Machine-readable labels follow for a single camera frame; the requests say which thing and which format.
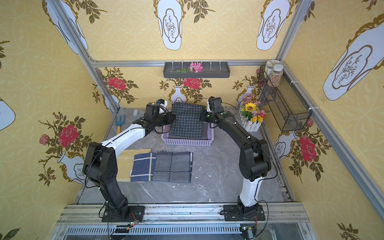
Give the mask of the black grid pillowcase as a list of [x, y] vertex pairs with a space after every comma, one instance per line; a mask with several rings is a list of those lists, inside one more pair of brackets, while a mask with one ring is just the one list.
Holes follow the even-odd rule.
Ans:
[[172, 114], [176, 117], [172, 123], [170, 134], [188, 139], [199, 139], [203, 136], [201, 113], [206, 107], [201, 105], [176, 102], [172, 104]]

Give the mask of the grey checked pillowcase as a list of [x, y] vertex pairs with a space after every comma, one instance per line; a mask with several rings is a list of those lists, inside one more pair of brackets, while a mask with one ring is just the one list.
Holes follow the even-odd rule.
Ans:
[[191, 183], [192, 152], [157, 152], [152, 181]]

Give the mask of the plain grey pillowcase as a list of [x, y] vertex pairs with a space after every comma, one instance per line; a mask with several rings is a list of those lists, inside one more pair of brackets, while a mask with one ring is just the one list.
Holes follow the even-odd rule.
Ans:
[[208, 127], [209, 124], [204, 123], [203, 124], [203, 132], [202, 132], [202, 137], [201, 138], [192, 138], [192, 137], [180, 137], [180, 136], [175, 136], [168, 134], [169, 139], [182, 139], [182, 140], [207, 140], [208, 139]]

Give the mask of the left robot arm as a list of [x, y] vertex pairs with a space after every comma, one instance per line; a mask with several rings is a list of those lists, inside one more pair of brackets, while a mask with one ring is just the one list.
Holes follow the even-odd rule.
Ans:
[[136, 141], [155, 132], [157, 127], [174, 121], [175, 116], [167, 110], [167, 105], [163, 99], [148, 103], [144, 116], [133, 121], [127, 129], [102, 143], [93, 142], [88, 146], [83, 173], [105, 199], [103, 222], [143, 221], [145, 206], [131, 206], [118, 185], [117, 157]]

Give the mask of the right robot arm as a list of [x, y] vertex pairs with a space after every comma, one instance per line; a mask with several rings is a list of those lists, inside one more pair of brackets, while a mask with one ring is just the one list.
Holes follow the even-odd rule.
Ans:
[[242, 215], [255, 211], [259, 204], [261, 183], [272, 168], [268, 143], [265, 140], [257, 140], [238, 123], [231, 112], [225, 111], [220, 97], [208, 99], [208, 109], [202, 111], [201, 120], [217, 125], [239, 147], [239, 168], [244, 181], [238, 209]]

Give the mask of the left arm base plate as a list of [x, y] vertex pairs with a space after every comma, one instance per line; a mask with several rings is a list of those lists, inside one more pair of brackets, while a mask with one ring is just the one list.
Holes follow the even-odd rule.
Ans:
[[133, 222], [143, 221], [145, 212], [144, 206], [124, 206], [121, 210], [116, 210], [112, 207], [106, 207], [102, 216], [103, 223], [118, 223], [118, 222]]

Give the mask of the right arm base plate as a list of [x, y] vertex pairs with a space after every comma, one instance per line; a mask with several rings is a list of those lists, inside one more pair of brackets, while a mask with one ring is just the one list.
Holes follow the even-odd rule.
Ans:
[[256, 204], [251, 207], [243, 205], [224, 205], [224, 209], [220, 212], [224, 216], [225, 221], [265, 221], [265, 211], [263, 206]]

